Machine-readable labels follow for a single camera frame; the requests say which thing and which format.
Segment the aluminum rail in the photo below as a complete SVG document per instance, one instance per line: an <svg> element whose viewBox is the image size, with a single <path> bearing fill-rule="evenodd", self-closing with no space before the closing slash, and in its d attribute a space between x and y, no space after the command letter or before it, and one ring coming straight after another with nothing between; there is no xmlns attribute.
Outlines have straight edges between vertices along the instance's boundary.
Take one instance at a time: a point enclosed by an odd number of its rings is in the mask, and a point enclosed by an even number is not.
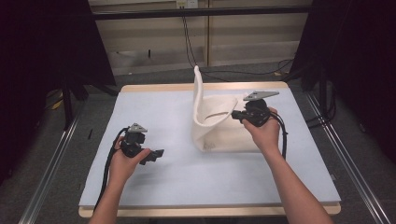
<svg viewBox="0 0 396 224"><path fill-rule="evenodd" d="M32 199L26 206L22 217L20 219L19 224L33 224L35 223L35 219L43 205L44 200L50 190L50 184L55 177L56 171L58 170L59 164L61 163L62 157L64 156L65 151L67 150L67 146L73 136L74 130L77 127L78 119L81 114L82 108L84 106L84 102L78 104L77 114L70 124L69 128L64 131L61 140L58 143L58 146L55 149L55 152L49 162L46 172L43 174L43 177L38 184L35 194Z"/></svg>
<svg viewBox="0 0 396 224"><path fill-rule="evenodd" d="M372 214L375 223L390 224L391 222L387 214L385 213L381 202L375 196L370 186L361 175L361 172L359 171L355 162L350 157L349 153L347 152L347 148L344 146L337 132L332 127L330 122L326 122L326 120L320 115L320 108L317 98L312 93L308 93L307 97L315 114L319 117L319 121L322 124L323 130L326 132L330 141L332 142L334 150L336 151L341 162L344 164L344 167L346 168L346 171L348 172L357 191L361 195L361 198L363 199L364 203Z"/></svg>

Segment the white fabric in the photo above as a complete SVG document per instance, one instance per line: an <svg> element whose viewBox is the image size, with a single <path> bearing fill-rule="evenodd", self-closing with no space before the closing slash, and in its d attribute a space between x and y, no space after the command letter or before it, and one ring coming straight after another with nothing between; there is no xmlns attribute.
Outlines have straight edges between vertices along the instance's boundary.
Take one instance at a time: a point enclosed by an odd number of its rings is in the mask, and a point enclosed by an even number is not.
<svg viewBox="0 0 396 224"><path fill-rule="evenodd" d="M233 110L243 110L248 94L204 96L199 67L194 68L192 141L202 151L260 152L243 124L231 117Z"/></svg>

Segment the wall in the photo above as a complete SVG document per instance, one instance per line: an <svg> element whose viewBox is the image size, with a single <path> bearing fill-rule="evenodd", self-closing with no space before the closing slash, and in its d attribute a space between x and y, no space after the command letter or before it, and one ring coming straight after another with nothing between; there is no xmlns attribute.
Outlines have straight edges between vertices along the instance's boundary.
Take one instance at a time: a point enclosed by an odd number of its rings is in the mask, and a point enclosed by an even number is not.
<svg viewBox="0 0 396 224"><path fill-rule="evenodd" d="M91 0L93 12L174 9L176 1ZM199 7L310 5L311 0L199 0ZM294 57L306 13L188 17L195 60L201 66L277 62ZM181 18L98 21L115 75L190 67Z"/></svg>

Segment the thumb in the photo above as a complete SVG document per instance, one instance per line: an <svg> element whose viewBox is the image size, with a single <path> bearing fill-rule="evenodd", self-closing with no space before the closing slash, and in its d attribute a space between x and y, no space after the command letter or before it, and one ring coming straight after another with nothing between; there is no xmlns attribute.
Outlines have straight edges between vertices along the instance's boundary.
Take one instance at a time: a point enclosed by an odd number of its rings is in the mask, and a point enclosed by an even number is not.
<svg viewBox="0 0 396 224"><path fill-rule="evenodd" d="M140 162L143 159L145 159L149 155L150 152L151 152L151 150L149 148L145 148L134 157L134 160L137 162Z"/></svg>
<svg viewBox="0 0 396 224"><path fill-rule="evenodd" d="M244 124L245 128L250 132L250 134L255 133L257 129L253 124L251 124L248 120L242 119L242 123Z"/></svg>

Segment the cable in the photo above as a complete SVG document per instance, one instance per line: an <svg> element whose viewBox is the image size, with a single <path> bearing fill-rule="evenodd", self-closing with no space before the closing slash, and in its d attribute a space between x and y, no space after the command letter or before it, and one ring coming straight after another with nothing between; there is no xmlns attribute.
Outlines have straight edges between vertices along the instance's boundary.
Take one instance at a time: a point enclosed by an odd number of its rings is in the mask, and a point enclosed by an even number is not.
<svg viewBox="0 0 396 224"><path fill-rule="evenodd" d="M283 138L283 145L282 145L282 157L283 159L286 159L286 150L287 150L287 143L288 143L288 133L286 132L286 126L285 122L283 119L274 112L271 112L271 117L276 119L276 121L279 123L280 128L282 129L282 138Z"/></svg>
<svg viewBox="0 0 396 224"><path fill-rule="evenodd" d="M265 73L249 73L249 72L242 72L242 71L229 71L229 70L219 70L219 71L205 71L206 73L238 73L238 74L247 74L247 75L253 75L253 76L264 76L264 75L270 75L275 72L280 71L282 68L286 67L288 64L290 64L294 59L287 59L287 60L282 60L278 64L288 61L281 67L278 67L276 70L270 71L270 72L265 72Z"/></svg>
<svg viewBox="0 0 396 224"><path fill-rule="evenodd" d="M314 64L315 63L313 60L309 60L308 63L306 63L304 66L301 66L300 68L290 72L287 76L282 77L280 81L289 82L292 79L301 77L303 75L303 72L306 71L308 68L314 66Z"/></svg>
<svg viewBox="0 0 396 224"><path fill-rule="evenodd" d="M116 149L114 148L114 146L116 145L117 141L119 140L120 135L123 132L128 131L128 128L123 128L118 134L116 139L114 139L113 142L113 146L111 147L110 151L108 152L108 156L107 156L107 161L106 161L106 165L105 165L105 171L103 173L103 182L102 182L102 188L100 190L100 194L98 197L98 201L96 202L95 207L93 208L93 211L95 211L96 206L99 204L100 200L102 199L103 193L105 192L106 186L107 186L107 177L108 177L108 169L110 168L110 163L111 163L111 159L113 159L113 155L116 152Z"/></svg>
<svg viewBox="0 0 396 224"><path fill-rule="evenodd" d="M186 18L182 17L182 20L183 20L183 26L184 26L184 38L185 38L185 41L186 41L187 59L189 60L190 66L193 68L194 66L192 65L191 60L190 60L189 46L190 46L191 56L194 59L195 65L197 65L197 62L195 61L194 53L192 52L190 36L189 36L189 27L187 26Z"/></svg>
<svg viewBox="0 0 396 224"><path fill-rule="evenodd" d="M194 65L192 64L191 59L190 59L189 49L190 49L190 53L191 53L191 56L193 58L193 61L194 61L195 65L197 65L197 62L195 60L194 53L192 52L192 46L191 46L190 35L189 35L189 27L187 25L186 18L182 17L182 20L183 20L183 27L184 27L184 38L185 38L185 44L186 44L187 59L189 60L190 66L192 68L194 68ZM276 70L270 71L270 72L265 72L265 73L249 73L249 72L226 71L226 70L222 70L222 71L203 71L201 68L200 68L200 72L204 76L211 77L211 78L214 78L214 79L217 79L217 80L220 80L220 81L224 81L224 82L230 82L229 80L226 80L226 79L223 79L223 78L220 78L220 77L212 77L212 76L208 75L207 73L222 73L222 72L225 72L225 73L238 73L238 74L247 74L247 75L256 75L256 76L270 75L270 74L273 74L275 72L281 71L281 69L283 69L284 67L289 65L291 62L293 62L293 60L294 59L282 60L282 61L278 62Z"/></svg>
<svg viewBox="0 0 396 224"><path fill-rule="evenodd" d="M192 46L191 46L190 35L189 35L189 27L187 26L187 20L186 20L186 18L185 18L185 17L182 17L182 19L183 19L183 26L184 26L184 38L185 38L185 42L186 42L187 59L189 60L190 66L191 66L192 68L194 68L194 65L192 65L191 60L190 60L189 48L190 48L191 56L192 56L192 58L194 59L195 65L197 65L197 62L195 61L195 56L194 56L194 53L192 52ZM217 80L220 80L220 81L224 81L224 82L230 82L230 81L228 81L228 80L226 80L226 79L222 79L222 78L219 78L219 77L212 77L212 76L208 75L208 74L205 73L205 72L202 72L202 71L200 71L200 72L201 72L201 74L203 74L204 76L211 77L211 78L214 78L214 79L217 79Z"/></svg>
<svg viewBox="0 0 396 224"><path fill-rule="evenodd" d="M321 121L320 123L308 126L309 129L317 128L317 127L321 126L323 122L324 123L328 123L328 122L330 122L330 121L332 121L334 119L336 111L337 111L335 97L336 97L336 90L335 90L335 87L332 86L332 98L331 98L331 101L330 101L330 107L329 107L329 109L326 112L327 114L326 115L318 115L318 116L315 116L312 119L307 119L305 121L306 123L315 121L317 119L323 119L323 121Z"/></svg>

